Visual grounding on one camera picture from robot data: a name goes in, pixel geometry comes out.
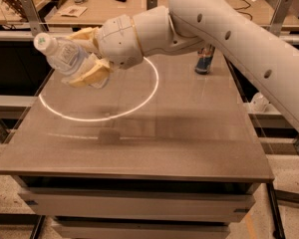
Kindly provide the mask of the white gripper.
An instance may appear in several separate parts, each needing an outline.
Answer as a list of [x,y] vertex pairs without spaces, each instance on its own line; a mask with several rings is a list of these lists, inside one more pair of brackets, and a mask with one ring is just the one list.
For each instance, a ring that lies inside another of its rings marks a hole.
[[74,88],[92,86],[102,88],[109,79],[111,63],[119,69],[129,69],[140,64],[144,55],[132,19],[127,15],[110,19],[99,29],[83,28],[67,36],[87,52],[101,53],[102,59],[91,54],[79,69],[62,82]]

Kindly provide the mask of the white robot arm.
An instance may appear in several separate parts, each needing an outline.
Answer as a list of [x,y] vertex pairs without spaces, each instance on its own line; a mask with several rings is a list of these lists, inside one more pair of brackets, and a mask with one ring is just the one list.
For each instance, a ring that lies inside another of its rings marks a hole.
[[69,38],[121,69],[151,55],[181,55],[210,44],[299,132],[299,50],[224,0],[168,0],[166,7],[109,19]]

